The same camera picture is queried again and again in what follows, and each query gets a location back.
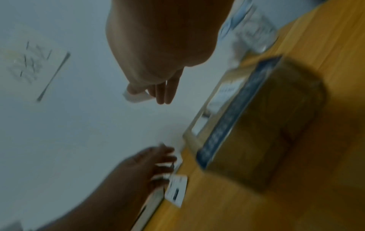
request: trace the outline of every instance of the white wall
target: white wall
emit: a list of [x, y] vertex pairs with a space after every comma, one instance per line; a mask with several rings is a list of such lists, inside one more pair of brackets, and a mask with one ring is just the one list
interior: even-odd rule
[[0, 3], [1, 44], [20, 22], [71, 52], [41, 103], [24, 104], [0, 92], [0, 227], [21, 219], [36, 228], [63, 214], [141, 148], [161, 141], [181, 148], [183, 131], [226, 69], [227, 54], [217, 50], [207, 63], [184, 71], [171, 105], [127, 103], [127, 82], [104, 35], [109, 5]]

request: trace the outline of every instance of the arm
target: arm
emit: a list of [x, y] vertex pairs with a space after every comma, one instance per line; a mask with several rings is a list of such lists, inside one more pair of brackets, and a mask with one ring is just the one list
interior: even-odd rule
[[[171, 103], [183, 68], [201, 64], [213, 53], [232, 3], [113, 0], [106, 35], [130, 82], [129, 92], [148, 89], [158, 103]], [[172, 92], [160, 97], [157, 90], [162, 86]]]
[[173, 148], [147, 148], [121, 162], [101, 185], [64, 217], [38, 231], [129, 231], [147, 197], [168, 180], [151, 180], [173, 168], [157, 163], [174, 162]]

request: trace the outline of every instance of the clear plastic container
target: clear plastic container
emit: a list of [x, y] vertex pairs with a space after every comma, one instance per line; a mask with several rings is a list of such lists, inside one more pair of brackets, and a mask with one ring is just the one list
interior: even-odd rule
[[223, 24], [218, 40], [234, 40], [244, 43], [254, 53], [262, 54], [277, 40], [275, 26], [253, 5], [252, 0], [244, 1], [236, 12]]

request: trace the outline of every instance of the cardboard box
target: cardboard box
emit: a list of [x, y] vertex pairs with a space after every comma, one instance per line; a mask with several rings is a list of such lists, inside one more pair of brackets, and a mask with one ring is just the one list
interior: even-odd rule
[[274, 57], [227, 72], [183, 137], [202, 169], [263, 190], [325, 99], [315, 73]]

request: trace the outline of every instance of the wooden tabletop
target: wooden tabletop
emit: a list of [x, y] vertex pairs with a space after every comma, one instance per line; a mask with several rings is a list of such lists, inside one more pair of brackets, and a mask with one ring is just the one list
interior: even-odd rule
[[364, 0], [330, 0], [243, 62], [287, 54], [318, 70], [330, 94], [266, 193], [203, 172], [184, 150], [182, 208], [164, 201], [145, 230], [365, 230], [364, 12]]

